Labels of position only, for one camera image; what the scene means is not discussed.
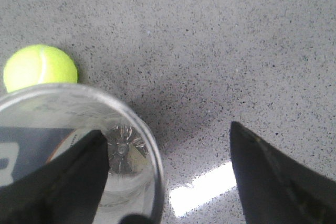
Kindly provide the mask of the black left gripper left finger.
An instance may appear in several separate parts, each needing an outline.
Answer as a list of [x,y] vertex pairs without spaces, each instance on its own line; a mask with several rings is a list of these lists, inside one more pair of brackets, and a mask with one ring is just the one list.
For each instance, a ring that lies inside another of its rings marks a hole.
[[1,223],[93,223],[109,170],[93,130],[35,172],[1,189]]

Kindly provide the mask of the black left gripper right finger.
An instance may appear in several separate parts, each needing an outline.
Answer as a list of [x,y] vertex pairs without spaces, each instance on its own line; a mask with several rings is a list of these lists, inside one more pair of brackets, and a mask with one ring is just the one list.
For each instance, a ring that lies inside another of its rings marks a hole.
[[335,181],[235,121],[230,156],[247,223],[335,223]]

